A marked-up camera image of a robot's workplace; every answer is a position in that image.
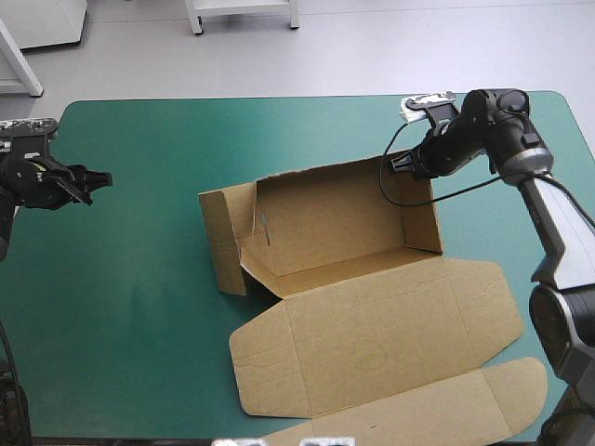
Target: cardboard flap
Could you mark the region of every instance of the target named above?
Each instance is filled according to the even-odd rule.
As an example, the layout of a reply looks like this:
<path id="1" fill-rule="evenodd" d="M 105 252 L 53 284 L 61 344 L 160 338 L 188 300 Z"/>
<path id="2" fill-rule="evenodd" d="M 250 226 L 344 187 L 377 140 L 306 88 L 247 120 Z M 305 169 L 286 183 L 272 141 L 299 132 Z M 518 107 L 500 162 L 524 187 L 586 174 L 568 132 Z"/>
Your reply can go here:
<path id="1" fill-rule="evenodd" d="M 252 250 L 243 249 L 240 263 L 245 271 L 283 299 L 331 283 L 346 281 L 384 269 L 391 269 L 418 260 L 435 257 L 437 254 L 411 248 L 392 248 L 380 253 L 373 253 L 324 265 L 323 267 L 275 276 L 264 263 L 266 259 L 257 258 Z"/>
<path id="2" fill-rule="evenodd" d="M 245 295 L 245 284 L 238 258 L 230 211 L 221 190 L 199 195 L 206 235 L 211 245 L 217 284 L 224 293 Z"/>
<path id="3" fill-rule="evenodd" d="M 266 440 L 293 446 L 306 434 L 354 437 L 364 446 L 483 446 L 529 427 L 543 408 L 547 385 L 543 364 L 525 358 L 324 415 Z"/>
<path id="4" fill-rule="evenodd" d="M 315 417 L 475 370 L 521 332 L 496 264 L 434 257 L 292 295 L 230 347 L 248 413 Z"/>

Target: wire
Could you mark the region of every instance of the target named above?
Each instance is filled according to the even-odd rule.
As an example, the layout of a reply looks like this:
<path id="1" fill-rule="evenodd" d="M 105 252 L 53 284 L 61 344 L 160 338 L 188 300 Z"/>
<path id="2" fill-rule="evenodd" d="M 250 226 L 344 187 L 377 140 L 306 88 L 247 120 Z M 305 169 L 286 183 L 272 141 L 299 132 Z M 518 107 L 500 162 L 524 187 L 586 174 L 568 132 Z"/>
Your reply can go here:
<path id="1" fill-rule="evenodd" d="M 384 187 L 384 182 L 382 181 L 382 178 L 383 178 L 382 174 L 384 173 L 384 166 L 386 164 L 386 160 L 388 158 L 388 153 L 389 153 L 390 148 L 394 144 L 394 141 L 397 139 L 397 137 L 401 134 L 401 132 L 406 127 L 407 127 L 407 123 L 401 125 L 397 129 L 397 131 L 394 133 L 394 135 L 390 139 L 389 145 L 382 153 L 382 158 L 380 160 L 380 172 L 378 174 L 378 183 L 380 185 L 380 191 L 382 192 L 382 195 L 384 196 L 384 198 L 387 199 L 387 201 L 389 201 L 389 203 L 394 204 L 395 206 L 401 206 L 401 207 L 425 206 L 428 204 L 441 202 L 443 200 L 448 200 L 449 198 L 456 197 L 457 195 L 462 195 L 463 193 L 471 192 L 472 190 L 477 190 L 479 188 L 489 186 L 490 184 L 496 183 L 497 181 L 507 178 L 507 177 L 524 176 L 524 178 L 522 178 L 521 181 L 519 181 L 519 183 L 517 184 L 517 187 L 521 186 L 522 183 L 524 183 L 525 181 L 527 181 L 529 179 L 533 179 L 533 178 L 538 178 L 538 179 L 545 181 L 546 183 L 549 183 L 550 185 L 554 186 L 555 188 L 561 190 L 564 193 L 564 195 L 566 195 L 566 197 L 568 197 L 568 199 L 571 201 L 571 203 L 575 206 L 576 210 L 580 213 L 580 215 L 583 216 L 583 218 L 586 219 L 586 221 L 591 225 L 591 227 L 595 229 L 595 220 L 588 214 L 588 212 L 585 210 L 585 208 L 583 208 L 583 206 L 580 205 L 580 203 L 575 198 L 575 196 L 572 194 L 572 192 L 570 192 L 560 181 L 558 181 L 557 179 L 554 179 L 550 175 L 549 172 L 542 172 L 542 173 L 538 173 L 538 172 L 508 172 L 507 174 L 490 178 L 487 181 L 484 181 L 482 183 L 478 183 L 473 186 L 469 186 L 468 188 L 465 188 L 465 189 L 457 190 L 456 192 L 448 193 L 446 195 L 443 195 L 438 198 L 434 198 L 432 200 L 427 200 L 426 202 L 401 203 L 401 202 L 397 202 L 396 200 L 393 200 L 389 196 L 389 194 L 387 193 L 387 191 Z M 409 155 L 410 153 L 411 153 L 411 151 L 407 151 L 399 158 L 396 158 L 394 161 L 400 161 L 403 158 L 405 158 L 407 155 Z"/>
<path id="2" fill-rule="evenodd" d="M 20 397 L 20 384 L 19 384 L 19 375 L 17 373 L 17 366 L 15 365 L 14 357 L 12 356 L 12 349 L 10 348 L 10 343 L 8 342 L 7 332 L 4 330 L 4 326 L 0 322 L 0 338 L 2 339 L 2 345 L 4 346 L 4 351 L 7 354 L 8 360 L 8 367 L 10 368 L 10 373 L 12 374 L 12 381 L 14 382 L 15 386 L 15 397 L 17 399 L 17 410 L 19 411 L 19 422 L 20 422 L 20 434 L 23 436 L 24 444 L 30 444 L 29 439 L 24 438 L 27 436 L 28 429 L 25 426 L 25 411 L 22 402 L 22 398 Z"/>
<path id="3" fill-rule="evenodd" d="M 532 177 L 533 178 L 539 178 L 539 179 L 545 181 L 546 183 L 549 183 L 552 186 L 558 188 L 562 192 L 564 192 L 564 195 L 566 195 L 566 197 L 568 197 L 568 199 L 575 206 L 576 210 L 580 213 L 580 215 L 583 216 L 583 218 L 586 219 L 586 221 L 591 225 L 591 227 L 593 227 L 595 229 L 595 220 L 593 219 L 593 217 L 591 217 L 588 214 L 588 212 L 585 210 L 585 208 L 583 206 L 580 205 L 580 203 L 578 202 L 578 200 L 576 199 L 576 197 L 572 194 L 572 192 L 570 192 L 560 181 L 558 181 L 557 179 L 551 177 L 548 174 L 533 174 L 533 173 L 528 173 L 527 174 L 527 178 L 524 178 L 521 181 L 521 183 L 523 183 L 524 181 L 526 181 L 528 179 L 531 179 Z"/>
<path id="4" fill-rule="evenodd" d="M 397 137 L 401 134 L 401 132 L 407 127 L 407 125 L 408 125 L 408 123 L 405 123 L 405 124 L 401 125 L 397 129 L 397 131 L 394 133 L 394 135 L 390 139 L 389 145 L 387 146 L 387 148 L 382 153 L 382 158 L 380 159 L 380 172 L 378 174 L 378 183 L 380 185 L 380 191 L 382 192 L 382 195 L 384 196 L 384 198 L 386 198 L 389 201 L 389 203 L 392 203 L 395 206 L 401 206 L 401 207 L 419 207 L 419 206 L 425 206 L 427 204 L 441 202 L 442 200 L 448 200 L 449 198 L 456 197 L 457 195 L 462 195 L 463 193 L 471 192 L 472 190 L 476 190 L 476 189 L 482 188 L 484 186 L 488 186 L 488 185 L 490 185 L 492 183 L 496 183 L 497 181 L 499 181 L 500 179 L 503 179 L 505 177 L 510 177 L 512 175 L 519 175 L 518 172 L 512 172 L 512 173 L 509 173 L 509 174 L 506 174 L 506 175 L 501 175 L 499 177 L 490 178 L 487 181 L 484 181 L 483 183 L 475 184 L 473 186 L 469 186 L 468 188 L 465 188 L 465 189 L 462 189 L 462 190 L 458 190 L 456 192 L 448 193 L 446 195 L 443 195 L 442 197 L 434 198 L 432 200 L 427 200 L 426 202 L 417 202 L 417 203 L 401 203 L 401 202 L 397 202 L 397 201 L 393 200 L 389 196 L 389 194 L 387 193 L 387 190 L 384 187 L 384 182 L 382 180 L 382 178 L 383 178 L 383 175 L 382 174 L 384 173 L 384 166 L 386 165 L 386 161 L 387 161 L 387 158 L 388 158 L 388 153 L 389 153 L 390 148 L 394 144 L 394 141 L 397 139 Z M 411 151 L 408 151 L 408 152 L 404 153 L 401 157 L 397 158 L 394 161 L 402 160 L 410 152 Z"/>

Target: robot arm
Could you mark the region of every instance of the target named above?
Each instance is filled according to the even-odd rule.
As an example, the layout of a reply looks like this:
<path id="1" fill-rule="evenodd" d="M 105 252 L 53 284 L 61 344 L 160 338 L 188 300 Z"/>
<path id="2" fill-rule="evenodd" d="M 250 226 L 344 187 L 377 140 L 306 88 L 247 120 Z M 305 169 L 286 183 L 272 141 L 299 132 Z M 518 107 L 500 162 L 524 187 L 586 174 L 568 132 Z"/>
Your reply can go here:
<path id="1" fill-rule="evenodd" d="M 443 177 L 485 153 L 491 172 L 519 190 L 546 252 L 532 277 L 539 285 L 530 300 L 531 318 L 555 374 L 570 385 L 539 442 L 594 445 L 593 220 L 551 176 L 553 156 L 529 119 L 525 92 L 473 90 L 460 112 L 454 99 L 446 92 L 403 100 L 405 121 L 427 117 L 431 129 L 419 145 L 389 162 L 389 169 Z"/>
<path id="2" fill-rule="evenodd" d="M 7 256 L 18 206 L 59 209 L 92 204 L 91 192 L 112 185 L 108 173 L 63 165 L 49 152 L 58 123 L 53 119 L 0 122 L 0 261 Z"/>

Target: table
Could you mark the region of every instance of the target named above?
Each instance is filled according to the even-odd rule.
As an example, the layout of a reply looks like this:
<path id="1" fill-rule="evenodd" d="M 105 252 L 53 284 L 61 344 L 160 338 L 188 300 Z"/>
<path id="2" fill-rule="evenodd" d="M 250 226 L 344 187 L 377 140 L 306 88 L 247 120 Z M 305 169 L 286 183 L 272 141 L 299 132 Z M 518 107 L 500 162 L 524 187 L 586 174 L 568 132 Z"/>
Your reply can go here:
<path id="1" fill-rule="evenodd" d="M 197 200 L 268 174 L 381 153 L 401 97 L 82 101 L 64 113 L 53 154 L 108 170 L 91 207 L 22 210 L 0 265 L 1 319 L 30 401 L 33 434 L 62 437 L 258 436 L 299 420 L 250 417 L 239 404 L 230 333 L 275 303 L 221 294 Z M 554 172 L 595 211 L 595 164 L 565 99 L 531 94 Z M 427 123 L 397 141 L 420 141 Z M 489 176 L 486 159 L 434 181 L 435 193 Z M 439 204 L 450 257 L 503 266 L 526 323 L 492 363 L 537 356 L 531 273 L 542 257 L 518 192 L 504 184 Z M 549 371 L 547 407 L 564 384 Z"/>

